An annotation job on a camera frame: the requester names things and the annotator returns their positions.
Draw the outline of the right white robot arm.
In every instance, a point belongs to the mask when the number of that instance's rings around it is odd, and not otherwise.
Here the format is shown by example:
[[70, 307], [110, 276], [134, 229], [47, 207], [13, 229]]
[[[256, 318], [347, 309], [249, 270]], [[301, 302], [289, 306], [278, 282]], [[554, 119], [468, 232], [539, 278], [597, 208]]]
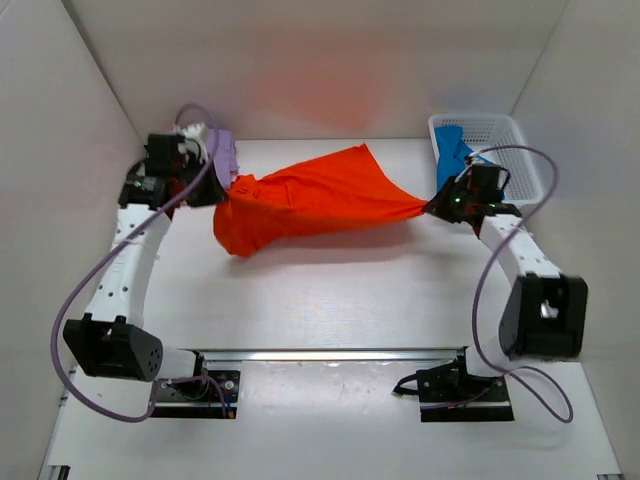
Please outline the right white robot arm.
[[499, 265], [511, 292], [495, 332], [479, 335], [480, 293], [472, 302], [473, 343], [463, 353], [466, 371], [494, 377], [531, 361], [564, 361], [579, 356], [584, 337], [588, 286], [563, 273], [526, 230], [521, 212], [504, 202], [509, 172], [474, 163], [450, 177], [425, 211], [449, 223], [470, 225], [490, 250], [489, 266]]

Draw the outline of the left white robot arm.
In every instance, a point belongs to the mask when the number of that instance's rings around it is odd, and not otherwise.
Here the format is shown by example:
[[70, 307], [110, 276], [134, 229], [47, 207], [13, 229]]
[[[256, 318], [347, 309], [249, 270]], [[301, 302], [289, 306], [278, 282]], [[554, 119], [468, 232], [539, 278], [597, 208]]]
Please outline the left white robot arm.
[[148, 136], [145, 156], [127, 173], [118, 199], [118, 252], [102, 267], [83, 317], [64, 324], [63, 339], [86, 375], [151, 382], [202, 374], [201, 354], [168, 346], [145, 330], [145, 297], [180, 193], [188, 193], [184, 202], [192, 208], [215, 205], [237, 170], [228, 130], [195, 124]]

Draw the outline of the orange t shirt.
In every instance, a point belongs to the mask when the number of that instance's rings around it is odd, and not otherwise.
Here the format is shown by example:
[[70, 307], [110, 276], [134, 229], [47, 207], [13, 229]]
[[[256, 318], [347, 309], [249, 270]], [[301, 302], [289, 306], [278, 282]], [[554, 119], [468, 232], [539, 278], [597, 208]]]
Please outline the orange t shirt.
[[250, 257], [280, 239], [406, 221], [426, 205], [391, 181], [362, 144], [262, 178], [237, 176], [216, 206], [213, 233], [228, 254]]

